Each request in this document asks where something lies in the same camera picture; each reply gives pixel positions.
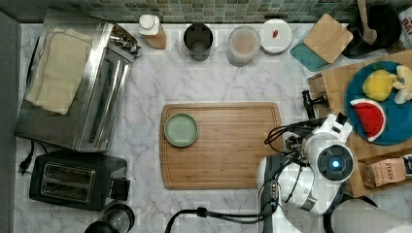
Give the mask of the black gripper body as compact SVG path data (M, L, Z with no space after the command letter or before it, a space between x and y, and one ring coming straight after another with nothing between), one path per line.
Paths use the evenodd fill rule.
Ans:
M303 106L306 110L306 113L309 119L313 119L316 117L316 114L315 114L316 105L321 105L324 107L328 106L328 100L324 92L321 92L320 95L315 99L311 98L311 94L309 90L303 90L301 94L303 98Z

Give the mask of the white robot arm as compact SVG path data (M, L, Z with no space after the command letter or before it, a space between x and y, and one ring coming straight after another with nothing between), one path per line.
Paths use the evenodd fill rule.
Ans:
M285 216L292 204L324 219L326 233L411 233L411 224L377 208L366 198L345 194L346 181L355 170L355 157L346 146L352 131L347 117L329 114L316 118L312 99L302 92L309 119L286 125L292 136L287 151L262 159L257 168L258 200L262 222L258 233L302 233Z

